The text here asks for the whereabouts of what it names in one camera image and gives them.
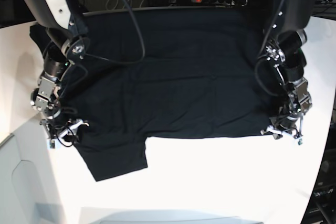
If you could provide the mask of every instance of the black equipment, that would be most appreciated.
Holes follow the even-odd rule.
[[[301,224],[336,223],[336,129],[329,129],[326,149]]]
[[[70,68],[81,66],[80,61],[89,47],[87,27],[76,0],[25,2],[36,20],[46,27],[52,40],[44,52],[44,71],[38,88],[31,95],[31,104],[44,115],[41,123],[50,134],[51,144],[60,138],[76,138],[77,128],[88,123],[82,119],[62,118],[64,108],[59,99],[68,86],[64,85],[66,73]],[[271,132],[275,138],[291,135],[301,144],[301,127],[297,129],[295,123],[300,119],[302,124],[303,116],[311,107],[311,99],[307,91],[308,82],[303,77],[305,59],[300,47],[307,41],[303,29],[308,24],[315,0],[271,2],[270,16],[265,24],[265,39],[255,72],[265,92],[281,97],[283,103],[279,114],[271,118],[271,125],[261,133]],[[258,68],[263,62],[270,63],[281,85],[281,92],[270,91],[263,85],[258,76]]]

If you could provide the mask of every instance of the black cloth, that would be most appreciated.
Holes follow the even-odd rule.
[[[89,75],[63,101],[90,123],[79,128],[75,147],[95,180],[146,168],[147,137],[254,136],[269,125],[274,100],[254,77],[262,13],[205,8],[136,16],[146,58],[118,66],[85,56]],[[128,13],[90,16],[86,22],[88,53],[128,61],[141,56]],[[82,74],[78,68],[69,78]]]

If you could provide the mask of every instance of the black cable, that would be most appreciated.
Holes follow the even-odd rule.
[[[56,104],[59,101],[59,99],[61,99],[64,96],[65,91],[68,88],[71,88],[71,87],[74,87],[74,86],[78,85],[79,83],[81,83],[88,76],[89,71],[82,64],[77,63],[77,64],[74,65],[74,68],[75,67],[81,68],[84,71],[84,75],[80,79],[78,79],[75,83],[72,83],[71,85],[69,85],[69,80],[67,80],[67,83],[65,84],[65,86],[64,86],[64,88],[62,90],[62,93],[59,95],[58,99],[56,99],[56,102],[55,102]]]
[[[262,56],[258,59],[257,63],[256,63],[256,66],[254,68],[254,74],[255,74],[255,77],[256,77],[256,80],[258,82],[258,84],[261,86],[261,88],[269,95],[273,96],[273,97],[279,97],[280,95],[279,94],[276,94],[272,91],[270,91],[265,85],[264,83],[262,82],[260,76],[259,76],[259,67],[260,65],[267,61],[267,57],[266,56]]]
[[[316,15],[316,14],[323,14],[325,13],[327,10],[331,9],[334,7],[334,5],[336,5],[336,3],[332,3],[330,6],[328,6],[325,10],[321,11],[321,12],[317,12],[317,13],[313,13],[313,15]]]
[[[66,144],[62,143],[62,141],[59,139],[59,136],[57,135],[57,132],[55,132],[55,136],[56,136],[57,140],[59,141],[59,143],[60,143],[61,145],[63,145],[64,147],[66,147],[66,148],[70,148],[70,147],[73,146],[73,142],[71,142],[71,145],[66,145]]]
[[[42,53],[43,59],[46,58],[48,50],[53,46],[53,44],[54,44],[54,42],[52,40],[49,41],[49,43],[47,44],[46,48],[43,50],[43,53]]]
[[[272,18],[271,23],[269,24],[269,27],[268,27],[268,29],[267,29],[267,31],[265,33],[264,41],[261,44],[261,49],[260,49],[260,52],[258,54],[258,57],[261,56],[261,54],[262,54],[262,52],[263,52],[263,50],[264,50],[264,48],[266,46],[266,42],[268,40],[268,37],[269,37],[269,35],[271,33],[271,30],[273,29],[273,26],[274,26],[274,24],[275,24],[275,22],[277,20],[277,17],[278,17],[278,15],[279,15],[279,13],[280,13],[280,11],[282,9],[282,6],[284,5],[284,2],[285,2],[285,0],[280,0],[280,4],[279,4],[277,10],[275,11],[274,17]]]
[[[317,200],[315,200],[315,204],[316,204],[317,208],[320,210],[320,212],[323,215],[323,217],[325,218],[325,220],[327,221],[327,223],[328,224],[334,224],[332,222],[332,220],[330,219],[330,217],[328,216],[328,214],[325,212],[324,208],[320,205],[320,203],[318,203]]]
[[[299,131],[298,131],[297,128],[288,128],[288,129],[284,130],[284,132],[287,132],[287,131],[296,131],[296,135],[299,134]]]
[[[134,26],[135,26],[135,29],[136,29],[136,33],[138,34],[138,37],[139,37],[139,41],[140,41],[140,44],[141,44],[141,48],[142,48],[142,56],[139,60],[137,61],[125,61],[125,62],[118,62],[118,61],[113,61],[113,60],[109,60],[110,62],[112,63],[117,63],[117,64],[122,64],[122,65],[126,65],[126,64],[135,64],[135,63],[138,63],[140,61],[142,61],[144,58],[145,58],[145,55],[146,55],[146,49],[145,49],[145,44],[144,44],[144,41],[143,41],[143,37],[142,37],[142,34],[141,34],[141,30],[140,30],[140,27],[139,27],[139,24],[136,20],[136,17],[134,15],[134,12],[132,10],[132,7],[130,6],[130,4],[127,2],[127,0],[122,0],[131,16],[131,19],[134,23]],[[92,57],[95,57],[95,58],[100,58],[100,59],[106,59],[104,57],[98,57],[98,56],[95,56],[95,55],[90,55],[90,54],[86,54],[88,56],[92,56]]]
[[[336,4],[335,2],[330,2],[330,1],[326,1],[326,0],[316,0],[315,1],[315,4],[317,4],[317,5],[319,5],[319,4],[325,4],[325,5],[327,5],[327,4]]]
[[[77,115],[78,114],[78,110],[73,108],[73,107],[62,107],[61,108],[63,113],[65,114],[71,114],[71,115]]]
[[[75,137],[76,139],[77,139],[77,141],[79,140],[79,136],[77,136],[77,135],[75,135],[74,133],[73,133],[73,131],[70,129],[70,127],[67,127],[67,129],[72,133],[72,137]]]

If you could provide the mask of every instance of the metal bracket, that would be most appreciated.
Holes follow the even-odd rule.
[[[38,90],[34,90],[31,97],[31,105],[33,108],[36,108],[38,111],[43,111],[48,107],[48,103],[51,95],[54,93],[56,83],[52,80],[49,80],[45,77],[42,77],[40,80],[40,85]]]
[[[290,129],[281,131],[281,130],[276,129],[273,125],[270,125],[266,128],[266,130],[261,130],[260,133],[261,133],[261,135],[265,135],[268,132],[273,133],[273,137],[276,140],[280,139],[281,138],[280,136],[292,137],[293,139],[298,141],[299,145],[301,145],[302,144],[302,138],[303,138],[301,133],[297,132],[296,134],[291,134],[291,133],[289,133],[289,130]]]
[[[308,81],[305,78],[297,81],[294,84],[294,93],[298,97],[298,102],[300,104],[301,111],[306,114],[312,106],[311,97],[308,92]]]
[[[275,62],[279,61],[279,63],[275,64],[274,67],[278,67],[280,64],[286,61],[285,54],[283,53],[279,45],[277,45],[277,43],[275,43],[274,41],[268,42],[268,45],[266,46],[266,52],[268,52],[268,56],[272,58]]]
[[[81,125],[86,125],[86,126],[90,126],[88,122],[83,121],[82,119],[76,119],[72,125],[70,125],[69,127],[65,128],[63,131],[61,131],[60,133],[58,133],[58,138],[59,139],[63,139],[63,137],[65,137],[66,135],[76,135],[77,134],[77,129],[79,126]],[[56,138],[52,138],[50,141],[54,142],[58,140],[57,137]]]

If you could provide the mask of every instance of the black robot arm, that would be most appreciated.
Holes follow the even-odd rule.
[[[272,0],[271,15],[265,24],[265,37],[255,69],[257,80],[265,91],[282,99],[279,114],[270,118],[272,125],[262,134],[272,132],[275,138],[291,134],[299,144],[302,143],[303,116],[312,106],[308,82],[303,77],[306,60],[300,48],[307,41],[304,28],[315,1]],[[265,61],[270,63],[283,93],[269,91],[258,78],[258,68]],[[298,120],[301,121],[299,129],[296,128]]]
[[[47,34],[54,42],[45,55],[44,72],[39,87],[31,96],[32,106],[40,111],[45,119],[43,124],[54,141],[61,137],[76,135],[77,128],[85,124],[82,119],[64,121],[65,126],[57,130],[53,121],[62,118],[59,103],[59,90],[70,66],[79,63],[89,46],[87,27],[78,10],[77,0],[25,0],[36,20],[47,28]],[[265,131],[275,137],[290,134],[302,143],[301,127],[295,123],[311,107],[307,81],[303,77],[304,56],[300,47],[307,41],[303,29],[307,26],[315,0],[272,0],[269,21],[265,26],[265,40],[260,50],[261,57],[256,65],[268,61],[283,88],[283,106],[279,114],[271,118],[272,125]]]

